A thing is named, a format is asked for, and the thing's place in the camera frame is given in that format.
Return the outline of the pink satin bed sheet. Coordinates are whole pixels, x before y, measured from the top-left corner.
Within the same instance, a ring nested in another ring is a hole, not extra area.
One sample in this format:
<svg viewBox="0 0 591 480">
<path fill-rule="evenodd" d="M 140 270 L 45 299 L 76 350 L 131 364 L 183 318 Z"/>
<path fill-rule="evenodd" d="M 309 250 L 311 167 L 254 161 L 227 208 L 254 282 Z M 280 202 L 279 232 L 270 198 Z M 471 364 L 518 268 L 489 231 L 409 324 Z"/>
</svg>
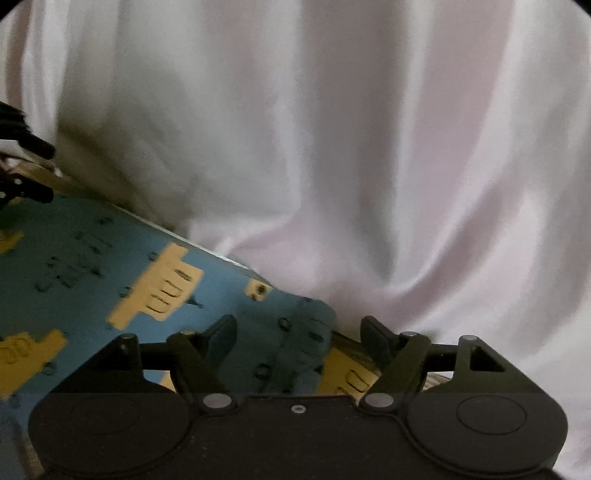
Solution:
<svg viewBox="0 0 591 480">
<path fill-rule="evenodd" d="M 590 475 L 590 18 L 575 1 L 25 1 L 1 98 L 58 168 L 276 287 L 489 342 Z"/>
</svg>

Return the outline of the blue patterned child pants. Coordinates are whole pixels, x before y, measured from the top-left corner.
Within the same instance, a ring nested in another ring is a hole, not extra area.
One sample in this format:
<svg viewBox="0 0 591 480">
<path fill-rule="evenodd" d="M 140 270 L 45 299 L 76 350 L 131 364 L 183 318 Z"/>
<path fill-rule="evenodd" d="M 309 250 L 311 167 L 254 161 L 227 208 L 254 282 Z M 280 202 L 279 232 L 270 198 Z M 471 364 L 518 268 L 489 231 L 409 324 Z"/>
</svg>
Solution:
<svg viewBox="0 0 591 480">
<path fill-rule="evenodd" d="M 386 479 L 391 421 L 318 393 L 335 312 L 114 207 L 1 213 L 1 475 Z"/>
</svg>

